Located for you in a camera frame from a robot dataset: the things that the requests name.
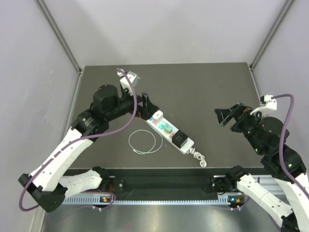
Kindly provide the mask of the white cube charger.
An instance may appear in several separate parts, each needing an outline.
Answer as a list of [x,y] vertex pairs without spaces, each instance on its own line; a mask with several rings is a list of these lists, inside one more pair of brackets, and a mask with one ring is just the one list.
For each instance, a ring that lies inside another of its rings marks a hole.
[[152,118],[153,120],[161,121],[163,118],[163,112],[161,110],[158,110],[157,112],[153,114]]

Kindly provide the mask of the teal plug adapter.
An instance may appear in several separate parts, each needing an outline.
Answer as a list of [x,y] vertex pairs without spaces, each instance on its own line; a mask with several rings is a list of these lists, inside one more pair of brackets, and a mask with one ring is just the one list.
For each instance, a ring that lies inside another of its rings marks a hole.
[[172,126],[167,123],[161,123],[159,125],[159,128],[163,130],[165,133],[168,133],[168,134],[172,133]]

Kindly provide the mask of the white multicolour power strip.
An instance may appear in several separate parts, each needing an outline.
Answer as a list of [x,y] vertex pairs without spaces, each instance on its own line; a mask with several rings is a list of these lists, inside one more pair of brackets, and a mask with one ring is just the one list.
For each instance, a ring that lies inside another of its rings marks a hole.
[[[179,150],[182,154],[186,154],[189,152],[190,148],[192,148],[194,146],[194,141],[188,136],[188,140],[187,142],[183,145],[182,148],[178,148],[176,147],[173,143],[172,143],[172,137],[173,135],[180,130],[179,128],[177,128],[176,126],[174,126],[171,122],[169,122],[168,120],[166,120],[165,118],[162,118],[161,121],[156,121],[153,120],[153,118],[150,118],[146,121],[146,123],[156,132],[158,132],[164,139],[166,139],[171,145],[173,145],[177,150]],[[163,130],[161,130],[159,128],[159,125],[161,123],[167,123],[169,125],[172,126],[172,133],[168,134],[165,133]]]

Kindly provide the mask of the black power plug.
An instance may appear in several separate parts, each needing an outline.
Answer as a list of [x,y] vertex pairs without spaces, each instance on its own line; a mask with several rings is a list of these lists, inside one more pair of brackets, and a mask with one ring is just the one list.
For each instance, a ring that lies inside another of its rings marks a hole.
[[178,148],[182,148],[187,140],[188,136],[181,130],[178,130],[172,137],[172,143]]

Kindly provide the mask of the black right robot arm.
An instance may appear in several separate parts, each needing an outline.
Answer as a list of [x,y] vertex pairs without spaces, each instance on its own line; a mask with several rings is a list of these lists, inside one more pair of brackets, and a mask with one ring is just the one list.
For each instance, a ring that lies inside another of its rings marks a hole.
[[241,166],[235,166],[224,176],[224,189],[241,191],[263,208],[282,232],[307,232],[309,230],[309,178],[300,155],[287,145],[280,145],[283,123],[269,114],[277,109],[271,100],[252,109],[237,103],[228,109],[215,109],[220,126],[231,119],[232,132],[242,133],[261,163],[283,190],[288,203],[262,187]]

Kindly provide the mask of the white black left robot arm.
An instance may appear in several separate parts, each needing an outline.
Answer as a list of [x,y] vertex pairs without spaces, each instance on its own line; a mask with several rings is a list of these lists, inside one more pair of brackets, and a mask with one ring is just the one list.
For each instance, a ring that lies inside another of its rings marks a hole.
[[39,207],[52,212],[73,195],[93,189],[106,191],[109,177],[100,167],[74,176],[64,174],[99,137],[119,132],[108,131],[109,122],[128,113],[146,121],[158,109],[146,93],[131,95],[128,88],[123,88],[119,96],[115,86],[102,85],[94,93],[90,108],[78,115],[49,158],[32,173],[19,177],[18,181],[24,188],[22,193],[28,192]]

